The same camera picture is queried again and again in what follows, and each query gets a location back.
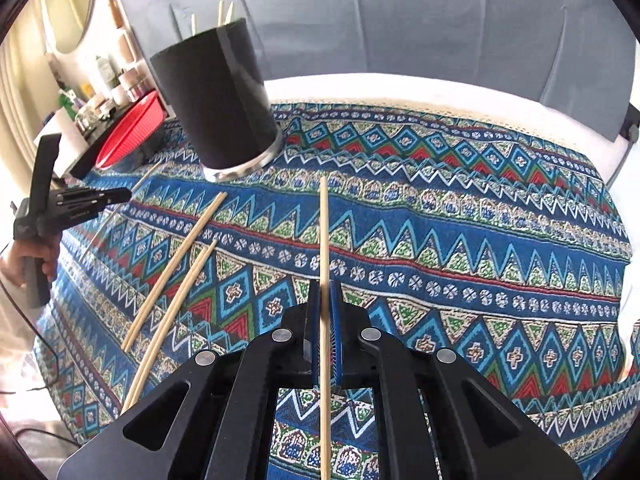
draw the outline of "wire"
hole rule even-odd
[[[0,251],[0,254],[4,253],[4,251],[6,250],[6,248],[8,246],[9,246],[9,244],[5,245],[4,249],[2,249],[2,251]],[[31,321],[29,321],[29,319],[24,315],[24,313],[22,312],[20,307],[17,305],[17,303],[15,303],[14,298],[12,298],[11,295],[9,294],[9,291],[6,290],[6,287],[4,286],[4,283],[2,282],[2,279],[0,279],[0,286],[2,287],[2,290],[4,290],[4,293],[6,294],[6,296],[9,298],[9,301],[11,301],[11,304],[14,306],[14,309],[18,313],[18,315],[29,326],[29,328],[36,335],[36,337],[38,339],[40,339],[40,341],[42,341],[42,344],[44,346],[46,346],[47,349],[49,349],[49,351],[53,354],[53,357],[55,357],[55,359],[56,359],[56,376],[54,377],[54,379],[50,383],[46,383],[45,382],[44,386],[39,386],[37,388],[30,388],[29,390],[25,390],[24,392],[39,392],[40,390],[48,390],[50,387],[52,387],[54,384],[56,384],[58,382],[58,379],[60,378],[60,359],[58,358],[58,354],[53,349],[53,347],[46,341],[46,339],[43,338],[43,336],[40,334],[40,332],[38,332],[38,330],[36,329],[36,327],[34,327],[34,325],[31,323]],[[3,392],[3,391],[0,391],[0,395],[17,395],[17,394],[21,394],[21,393],[24,393],[24,392]]]
[[[45,431],[45,430],[40,430],[39,428],[22,428],[21,430],[18,430],[15,434],[14,434],[14,438],[16,439],[16,442],[18,441],[18,439],[20,438],[20,436],[23,433],[28,433],[29,431],[33,432],[33,433],[41,433],[44,435],[49,435],[49,436],[54,436],[55,438],[59,439],[59,440],[63,440],[64,442],[68,442],[69,444],[72,444],[73,446],[76,446],[78,449],[80,449],[82,446],[80,444],[78,444],[77,442],[69,439],[69,438],[65,438],[64,436],[60,436],[58,434],[55,433],[51,433],[50,431]]]

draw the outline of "patterned tablecloth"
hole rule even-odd
[[[580,153],[452,116],[337,104],[281,104],[286,146],[249,177],[204,182],[177,121],[166,164],[116,215],[66,232],[40,325],[60,355],[51,391],[79,442],[118,416],[188,260],[219,239],[162,346],[145,393],[195,351],[244,348],[305,301],[318,276],[318,180],[330,188],[331,270],[346,300],[408,346],[451,346],[574,457],[586,478],[610,458],[637,411],[638,369],[622,384],[616,329],[630,246],[609,193]],[[133,174],[92,173],[95,187]],[[168,258],[220,190],[201,233],[132,351],[120,344]],[[638,359],[638,326],[633,335]],[[54,366],[38,352],[45,377]],[[318,393],[282,390],[270,479],[316,478]],[[369,390],[332,399],[334,478],[377,479]]]

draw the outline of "silver base of container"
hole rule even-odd
[[[254,171],[260,170],[260,168],[264,168],[280,154],[283,144],[284,136],[282,135],[282,131],[278,128],[276,140],[274,140],[271,146],[264,150],[260,155],[252,158],[252,160],[249,160],[244,164],[240,164],[239,166],[225,168],[224,170],[207,168],[200,163],[200,170],[202,171],[204,178],[209,182],[228,182],[229,180],[235,180],[236,178],[252,174]]]

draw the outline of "mirror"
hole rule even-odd
[[[71,53],[80,43],[91,17],[94,0],[40,0],[49,48]]]

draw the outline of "paper towel roll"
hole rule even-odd
[[[82,155],[89,144],[84,140],[76,125],[66,113],[64,108],[60,108],[55,115],[45,124],[38,136],[34,139],[37,146],[44,135],[62,134],[60,139],[60,153],[53,165],[53,172],[56,177],[62,177],[71,165]]]

